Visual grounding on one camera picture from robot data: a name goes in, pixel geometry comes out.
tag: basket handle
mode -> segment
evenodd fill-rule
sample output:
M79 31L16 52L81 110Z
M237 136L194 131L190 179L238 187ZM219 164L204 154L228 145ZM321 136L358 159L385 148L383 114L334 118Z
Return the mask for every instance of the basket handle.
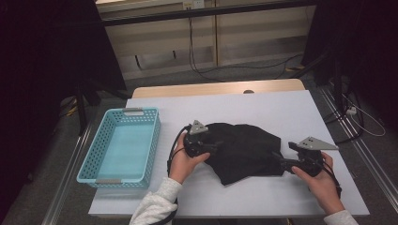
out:
M97 179L96 184L121 184L121 179Z
M126 116L144 115L144 110L143 110L142 107L124 108L124 109L122 109L122 112L123 112Z

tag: white table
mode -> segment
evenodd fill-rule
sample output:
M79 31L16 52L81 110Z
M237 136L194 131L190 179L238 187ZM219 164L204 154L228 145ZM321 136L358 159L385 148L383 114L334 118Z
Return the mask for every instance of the white table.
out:
M151 184L156 191L166 176L166 160L177 133L194 119L203 124L225 122L250 124L282 139L285 158L297 158L288 142L308 136L328 143L332 138L308 91L249 95L133 98L127 107L159 108L159 138ZM338 151L326 151L334 158L334 171L343 188L342 201L354 216L369 211ZM99 217L130 217L148 190L99 188L89 214ZM196 167L178 195L178 218L298 218L323 215L316 199L295 175L250 177L224 187L211 167Z

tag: wall outlet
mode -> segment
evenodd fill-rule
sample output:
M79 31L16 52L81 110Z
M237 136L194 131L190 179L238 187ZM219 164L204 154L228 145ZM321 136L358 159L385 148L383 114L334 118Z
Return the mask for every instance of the wall outlet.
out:
M182 9L184 9L184 10L193 9L192 1L184 1L184 2L182 2Z
M205 8L205 0L193 0L192 6L194 9Z

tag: white sleeve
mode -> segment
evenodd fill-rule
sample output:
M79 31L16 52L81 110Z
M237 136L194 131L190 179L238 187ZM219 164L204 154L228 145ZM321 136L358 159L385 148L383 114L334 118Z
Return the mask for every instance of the white sleeve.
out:
M130 225L145 225L159 222L167 218L177 209L174 204L181 184L168 177L163 178L161 186L155 193L148 192L135 210Z
M324 218L328 225L358 225L347 210L340 211Z

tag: person's arm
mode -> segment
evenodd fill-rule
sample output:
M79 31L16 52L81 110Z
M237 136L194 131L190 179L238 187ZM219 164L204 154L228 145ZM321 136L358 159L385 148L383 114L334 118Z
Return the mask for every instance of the person's arm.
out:
M131 217L130 225L144 225L159 222L177 209L176 196L182 189L185 179L193 172L195 166L210 156L209 153L198 157L189 157L184 150L185 134L178 138L168 178L163 178L161 186L155 193L149 192L141 201Z
M325 163L333 168L333 159L326 153L322 153L322 157ZM318 200L319 206L325 211L327 216L324 220L328 225L358 224L357 221L352 218L351 214L345 210L330 175L322 171L316 177L311 177L298 167L292 167L292 171L307 183L310 191Z

